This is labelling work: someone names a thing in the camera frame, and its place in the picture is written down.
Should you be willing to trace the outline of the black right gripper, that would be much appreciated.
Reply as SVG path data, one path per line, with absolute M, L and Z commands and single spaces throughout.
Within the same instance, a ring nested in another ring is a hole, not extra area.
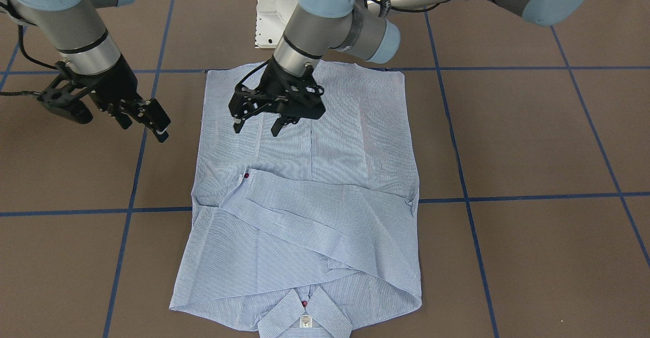
M 137 77 L 123 56 L 111 68 L 95 75 L 77 74 L 63 60 L 56 62 L 55 68 L 59 74 L 37 94 L 37 102 L 44 109 L 75 123 L 88 124 L 93 115 L 83 99 L 89 97 L 121 128 L 128 129 L 136 121 L 151 130 L 158 142 L 169 138 L 170 117 L 158 100 L 144 100 L 139 95 Z

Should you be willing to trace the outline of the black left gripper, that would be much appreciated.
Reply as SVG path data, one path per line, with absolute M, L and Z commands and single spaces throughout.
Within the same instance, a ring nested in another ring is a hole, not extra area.
M 310 63 L 304 73 L 295 76 L 286 72 L 275 58 L 258 65 L 235 85 L 228 109 L 234 117 L 234 131 L 240 133 L 246 120 L 260 112 L 279 114 L 271 127 L 277 137 L 290 120 L 318 120 L 326 111 L 322 102 L 323 87 L 313 77 Z

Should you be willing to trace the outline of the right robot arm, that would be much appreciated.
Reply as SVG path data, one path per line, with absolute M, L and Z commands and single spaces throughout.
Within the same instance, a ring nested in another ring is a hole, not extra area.
M 51 66 L 58 72 L 42 91 L 14 91 L 14 96 L 35 98 L 57 116 L 87 124 L 93 119 L 83 98 L 129 128 L 134 121 L 153 132 L 159 142 L 169 138 L 171 120 L 160 102 L 139 95 L 139 82 L 122 51 L 98 14 L 100 8 L 123 7 L 136 0 L 2 0 L 2 13 L 18 25 L 18 45 L 26 53 L 26 26 L 39 28 L 61 59 Z

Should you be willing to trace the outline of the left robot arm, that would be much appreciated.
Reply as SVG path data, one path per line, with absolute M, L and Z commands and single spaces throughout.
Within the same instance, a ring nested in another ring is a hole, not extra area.
M 241 80 L 229 102 L 234 132 L 263 112 L 278 114 L 273 136 L 301 119 L 318 120 L 326 111 L 323 87 L 313 73 L 327 51 L 335 50 L 372 63 L 396 54 L 400 32 L 388 14 L 425 13 L 453 0 L 298 0 L 272 57 L 257 67 L 259 84 Z M 564 21 L 585 0 L 485 0 L 524 21 L 552 26 Z

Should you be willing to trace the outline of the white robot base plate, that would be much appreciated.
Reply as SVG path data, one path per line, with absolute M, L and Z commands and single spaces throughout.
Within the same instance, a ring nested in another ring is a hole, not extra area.
M 256 49 L 275 49 L 299 0 L 257 0 Z

